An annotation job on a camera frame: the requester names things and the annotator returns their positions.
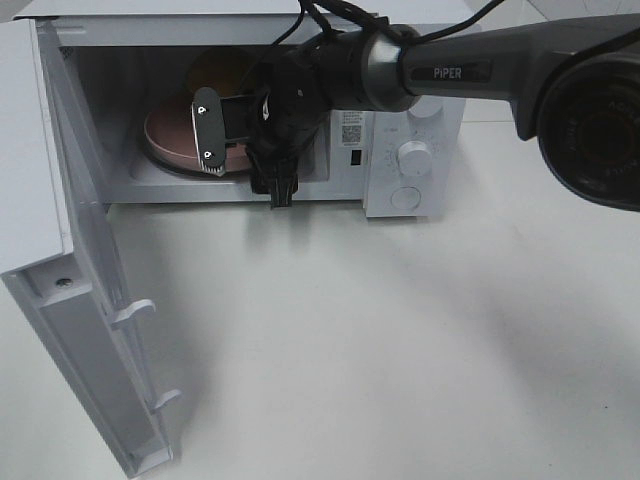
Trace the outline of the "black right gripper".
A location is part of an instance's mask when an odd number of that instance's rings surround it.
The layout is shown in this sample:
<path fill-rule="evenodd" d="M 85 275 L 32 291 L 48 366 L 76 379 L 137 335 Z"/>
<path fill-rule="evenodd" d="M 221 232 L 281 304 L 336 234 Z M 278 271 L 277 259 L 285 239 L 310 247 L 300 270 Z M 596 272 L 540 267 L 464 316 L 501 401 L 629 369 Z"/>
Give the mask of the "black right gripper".
<path fill-rule="evenodd" d="M 319 49 L 282 51 L 258 71 L 248 118 L 251 189 L 268 195 L 272 208 L 290 207 L 298 191 L 299 157 L 335 100 Z"/>

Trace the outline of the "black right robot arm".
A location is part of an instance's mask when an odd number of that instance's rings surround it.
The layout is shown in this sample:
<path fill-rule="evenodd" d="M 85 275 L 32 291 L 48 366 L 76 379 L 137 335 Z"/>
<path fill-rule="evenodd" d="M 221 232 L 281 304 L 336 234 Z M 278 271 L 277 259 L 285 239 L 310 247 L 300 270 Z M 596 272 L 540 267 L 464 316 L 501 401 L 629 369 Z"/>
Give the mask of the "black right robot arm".
<path fill-rule="evenodd" d="M 591 16 L 419 35 L 353 7 L 279 55 L 247 118 L 252 191 L 287 207 L 298 162 L 331 111 L 401 112 L 422 96 L 498 100 L 558 181 L 614 209 L 639 207 L 639 17 Z"/>

